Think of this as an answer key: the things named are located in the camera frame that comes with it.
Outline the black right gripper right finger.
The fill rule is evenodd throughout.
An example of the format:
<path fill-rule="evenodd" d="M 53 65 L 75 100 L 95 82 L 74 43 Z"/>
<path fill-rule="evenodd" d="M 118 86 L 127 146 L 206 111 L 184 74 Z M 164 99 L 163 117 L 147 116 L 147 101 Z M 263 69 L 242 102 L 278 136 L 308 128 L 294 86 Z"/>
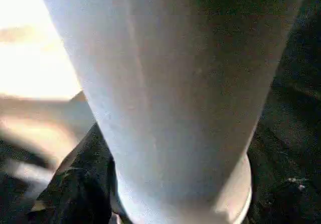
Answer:
<path fill-rule="evenodd" d="M 320 192 L 312 181 L 287 175 L 262 153 L 248 153 L 252 171 L 249 223 L 320 223 Z"/>

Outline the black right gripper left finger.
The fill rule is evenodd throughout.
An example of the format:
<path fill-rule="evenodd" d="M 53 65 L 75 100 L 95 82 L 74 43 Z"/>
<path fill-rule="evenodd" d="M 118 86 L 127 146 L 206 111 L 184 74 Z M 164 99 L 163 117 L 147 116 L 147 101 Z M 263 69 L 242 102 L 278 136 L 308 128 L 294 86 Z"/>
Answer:
<path fill-rule="evenodd" d="M 98 124 L 58 167 L 29 213 L 30 223 L 119 223 L 111 195 L 114 160 Z"/>

